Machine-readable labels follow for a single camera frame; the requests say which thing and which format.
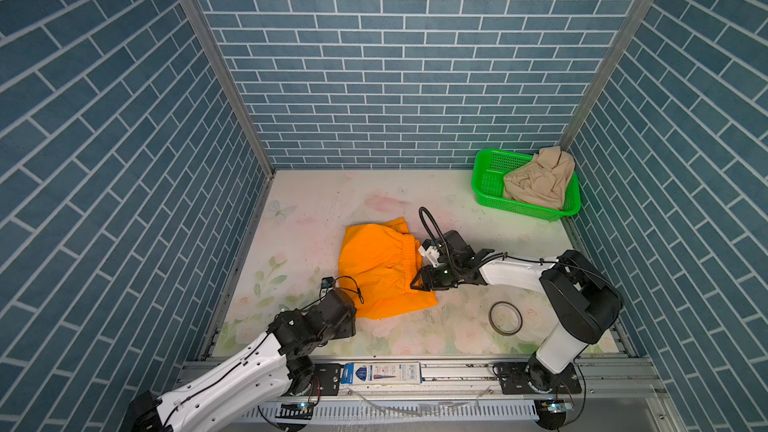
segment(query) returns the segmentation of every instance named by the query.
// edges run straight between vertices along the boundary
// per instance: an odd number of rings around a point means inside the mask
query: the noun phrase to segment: black mounting plate
[[[497,362],[493,365],[504,395],[540,394],[528,383],[528,373],[525,371],[527,367],[528,362]],[[568,364],[560,373],[558,393],[567,394],[569,390],[574,396],[581,393],[581,382],[573,364]]]
[[[315,364],[315,377],[320,379],[321,396],[339,395],[341,367],[339,364]]]

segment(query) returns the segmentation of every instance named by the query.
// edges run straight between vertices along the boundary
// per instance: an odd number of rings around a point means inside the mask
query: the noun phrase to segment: brick wall
[[[560,139],[632,0],[200,0],[282,168]]]
[[[263,180],[176,0],[0,0],[0,430],[116,430]]]
[[[766,430],[768,0],[656,0],[573,152],[576,217],[690,430]]]

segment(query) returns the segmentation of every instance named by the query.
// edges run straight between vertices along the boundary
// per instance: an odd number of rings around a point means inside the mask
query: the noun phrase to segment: black cable
[[[269,420],[268,418],[266,418],[266,416],[264,415],[264,412],[261,411],[261,408],[258,405],[256,406],[256,410],[259,411],[259,415],[261,416],[261,418],[263,418],[272,427],[275,427],[278,430],[282,430],[283,432],[288,430],[288,427],[283,429],[283,427],[277,425],[277,422],[273,422],[272,420]]]
[[[574,365],[576,365],[578,372],[581,374],[581,391],[584,393],[584,397],[581,400],[581,410],[578,412],[578,414],[576,414],[576,417],[573,418],[572,420],[569,420],[565,424],[562,424],[560,428],[565,427],[566,425],[571,425],[573,422],[578,420],[578,418],[580,418],[581,415],[584,413],[584,408],[587,407],[587,380],[584,378],[584,372],[581,371],[581,366],[579,366],[575,362],[574,362]]]
[[[446,255],[448,256],[448,265],[450,266],[451,270],[455,271],[456,273],[459,273],[459,268],[456,267],[456,264],[453,262],[453,251],[451,250],[451,245],[448,244],[448,241],[445,237],[442,236],[442,231],[440,230],[440,226],[437,225],[437,221],[432,216],[432,214],[429,212],[429,210],[426,209],[426,207],[419,207],[418,208],[418,217],[422,220],[422,225],[427,230],[427,234],[429,234],[429,238],[432,240],[432,242],[437,245],[437,240],[435,239],[435,235],[432,234],[432,230],[427,225],[427,221],[424,220],[424,215],[427,215],[429,217],[429,221],[432,223],[432,225],[435,227],[435,230],[437,231],[438,237],[440,237],[440,242],[442,242],[443,246],[446,248]]]
[[[320,378],[315,377],[315,379],[317,379],[317,401],[315,402],[315,406],[317,406],[320,403]]]
[[[334,285],[336,282],[338,282],[338,280],[339,280],[340,278],[348,278],[349,280],[351,280],[352,282],[354,282],[354,283],[355,283],[355,288],[357,288],[357,290],[356,290],[356,291],[353,291],[353,290],[351,290],[350,288],[345,288],[345,287],[339,287],[339,288],[340,288],[341,290],[350,291],[351,293],[353,293],[353,294],[357,295],[358,299],[360,299],[360,303],[361,303],[361,304],[364,304],[366,301],[365,301],[365,300],[363,300],[363,298],[362,298],[362,293],[360,292],[360,286],[358,285],[358,283],[357,283],[357,280],[355,280],[355,278],[354,278],[354,277],[352,277],[351,275],[340,275],[339,277],[336,277],[336,278],[334,278],[334,279],[331,281],[330,287],[328,287],[328,288],[332,288],[332,287],[333,287],[333,285]],[[318,291],[318,293],[317,293],[317,297],[318,297],[318,299],[317,299],[316,301],[312,302],[312,304],[314,304],[315,302],[319,302],[320,300],[322,300],[322,296],[321,296],[321,293],[322,293],[322,291],[323,291],[323,289],[321,289],[321,290],[319,290],[319,291]]]
[[[515,257],[513,255],[507,255],[507,257],[513,258],[514,260],[519,260],[519,261],[522,261],[522,262],[530,262],[532,264],[560,264],[560,265],[564,265],[565,267],[570,267],[570,268],[575,268],[577,270],[580,270],[580,271],[582,271],[585,274],[591,275],[592,277],[597,277],[601,281],[605,282],[606,285],[609,287],[609,289],[614,294],[616,294],[617,297],[619,297],[619,304],[620,304],[620,306],[621,307],[624,306],[624,299],[621,297],[621,294],[616,289],[616,287],[614,287],[613,284],[611,284],[609,281],[605,280],[605,278],[602,275],[596,274],[596,273],[592,272],[591,270],[587,270],[586,268],[582,268],[582,267],[577,266],[576,264],[573,264],[573,260],[571,260],[570,258],[567,258],[565,260],[568,260],[569,262],[571,262],[571,264],[566,264],[566,263],[560,262],[560,261],[543,260],[542,258],[537,260],[537,259],[531,259],[531,258],[525,258],[525,257]]]
[[[494,364],[494,365],[491,366],[491,374],[493,374],[493,376],[496,377],[496,379],[506,380],[506,379],[508,379],[508,378],[510,378],[512,376],[511,374],[501,375],[499,372],[496,371],[497,367],[498,367],[497,364]]]
[[[321,300],[322,300],[322,297],[320,297],[318,299],[315,299],[312,302],[310,302],[307,305],[305,305],[304,307],[300,308],[299,310],[304,312],[305,310],[307,310],[308,308],[312,307],[314,304],[316,304],[317,302],[320,302]]]
[[[478,270],[480,270],[480,267],[482,267],[483,265],[488,264],[489,262],[492,262],[497,259],[504,260],[508,256],[509,255],[506,252],[496,252],[495,254],[491,254],[486,258],[484,258],[483,260],[481,260],[479,264],[475,265],[475,267],[470,268],[469,271],[464,275],[472,275]]]
[[[245,356],[245,360],[248,360],[248,357],[250,357],[251,355],[253,355],[253,354],[254,354],[254,352],[256,352],[257,350],[259,350],[259,347],[261,347],[261,345],[264,343],[264,341],[266,340],[266,338],[267,338],[267,337],[269,337],[269,336],[270,336],[269,334],[266,334],[266,335],[264,335],[264,338],[263,338],[263,339],[261,339],[261,342],[259,342],[259,344],[258,344],[257,346],[255,346],[255,347],[254,347],[254,350],[252,350],[252,351],[251,351],[251,352],[250,352],[248,355],[246,355],[246,356]],[[202,388],[202,389],[198,390],[198,391],[197,391],[197,392],[195,392],[194,394],[190,395],[190,396],[189,396],[189,397],[187,397],[186,399],[184,399],[184,400],[182,400],[181,402],[179,402],[179,404],[178,404],[176,407],[174,407],[174,408],[172,409],[172,411],[170,412],[170,414],[168,414],[168,417],[166,417],[166,418],[165,418],[165,422],[163,422],[163,427],[165,427],[166,425],[168,425],[168,420],[170,420],[170,417],[171,417],[171,416],[174,414],[174,412],[177,412],[177,411],[178,411],[178,409],[179,409],[179,406],[181,406],[181,405],[184,405],[185,403],[187,403],[187,401],[188,401],[188,400],[192,400],[192,399],[193,399],[193,398],[195,398],[197,395],[200,395],[200,394],[202,394],[202,393],[203,393],[203,392],[205,392],[206,390],[208,390],[208,389],[212,388],[213,386],[215,386],[216,384],[218,384],[219,382],[221,382],[222,380],[224,380],[224,378],[225,378],[227,375],[229,375],[229,374],[230,374],[230,373],[231,373],[233,370],[235,370],[236,368],[238,368],[239,366],[241,366],[241,365],[242,365],[242,363],[243,363],[243,362],[242,362],[242,360],[241,360],[241,361],[238,361],[238,362],[237,362],[235,365],[233,365],[233,366],[232,366],[232,368],[231,368],[231,369],[227,370],[227,371],[226,371],[226,373],[225,373],[224,375],[222,375],[221,377],[219,377],[218,379],[216,379],[216,381],[215,381],[215,382],[213,382],[213,383],[212,383],[212,384],[210,384],[210,385],[207,385],[206,387],[204,387],[204,388]]]

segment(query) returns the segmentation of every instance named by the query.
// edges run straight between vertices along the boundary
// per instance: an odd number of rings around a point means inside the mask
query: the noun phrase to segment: robotic arm
[[[556,258],[513,258],[491,249],[475,253],[458,232],[443,235],[426,208],[419,215],[431,238],[419,251],[429,264],[419,269],[411,288],[512,285],[546,293],[559,323],[528,360],[533,389],[546,394],[556,388],[568,364],[616,321],[619,292],[578,252]],[[159,397],[149,391],[137,396],[120,431],[215,432],[262,402],[304,394],[315,369],[309,354],[329,340],[355,335],[355,315],[354,302],[340,288],[330,288],[304,309],[280,312],[255,341],[206,375]]]
[[[581,253],[568,250],[553,258],[516,258],[489,248],[475,253],[455,230],[443,235],[426,208],[418,214],[430,236],[419,252],[429,264],[419,269],[411,288],[445,291],[461,284],[512,285],[547,295],[559,322],[528,360],[533,389],[547,393],[556,388],[568,364],[616,322],[622,306],[619,292]]]
[[[120,430],[214,432],[262,402],[302,394],[315,368],[307,356],[331,339],[353,336],[355,313],[338,288],[305,309],[280,312],[255,341],[206,375],[160,397],[137,396]]]

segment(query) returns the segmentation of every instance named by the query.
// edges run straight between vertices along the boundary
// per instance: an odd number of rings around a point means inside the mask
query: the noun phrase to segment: orange shorts
[[[365,224],[346,228],[339,256],[339,276],[354,277],[365,303],[355,301],[357,317],[387,318],[437,304],[434,292],[411,289],[411,281],[422,265],[418,240],[408,233],[402,217],[381,225]],[[348,278],[339,287],[355,290]]]

